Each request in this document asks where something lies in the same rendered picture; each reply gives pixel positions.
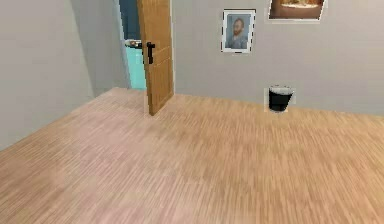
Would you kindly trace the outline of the brown wooden room door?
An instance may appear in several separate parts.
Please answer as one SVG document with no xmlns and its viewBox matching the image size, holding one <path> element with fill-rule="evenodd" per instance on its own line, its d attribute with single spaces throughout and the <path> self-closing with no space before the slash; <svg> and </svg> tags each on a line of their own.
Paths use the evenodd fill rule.
<svg viewBox="0 0 384 224">
<path fill-rule="evenodd" d="M 155 115 L 173 96 L 170 0 L 136 0 L 150 115 Z M 156 45 L 154 62 L 148 64 L 147 42 Z"/>
</svg>

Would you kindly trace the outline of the black waste bin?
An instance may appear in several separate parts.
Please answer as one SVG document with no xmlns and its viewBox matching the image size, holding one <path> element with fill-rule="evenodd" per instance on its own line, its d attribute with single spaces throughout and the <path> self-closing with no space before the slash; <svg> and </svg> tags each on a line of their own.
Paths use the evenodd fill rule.
<svg viewBox="0 0 384 224">
<path fill-rule="evenodd" d="M 268 90 L 268 107 L 274 112 L 284 112 L 293 96 L 293 89 L 288 86 L 271 86 Z"/>
</svg>

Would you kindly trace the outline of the framed portrait picture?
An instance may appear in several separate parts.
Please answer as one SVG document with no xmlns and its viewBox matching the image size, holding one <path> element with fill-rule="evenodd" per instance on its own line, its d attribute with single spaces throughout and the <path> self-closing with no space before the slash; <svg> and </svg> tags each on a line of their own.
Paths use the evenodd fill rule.
<svg viewBox="0 0 384 224">
<path fill-rule="evenodd" d="M 222 15 L 221 51 L 250 53 L 255 29 L 255 9 L 225 9 Z"/>
</svg>

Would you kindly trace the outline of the framed brown picture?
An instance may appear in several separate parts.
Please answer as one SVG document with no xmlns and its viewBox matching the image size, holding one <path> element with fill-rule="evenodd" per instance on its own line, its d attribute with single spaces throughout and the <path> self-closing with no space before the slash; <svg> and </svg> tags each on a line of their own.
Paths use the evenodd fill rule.
<svg viewBox="0 0 384 224">
<path fill-rule="evenodd" d="M 271 0 L 272 20 L 319 20 L 325 0 Z"/>
</svg>

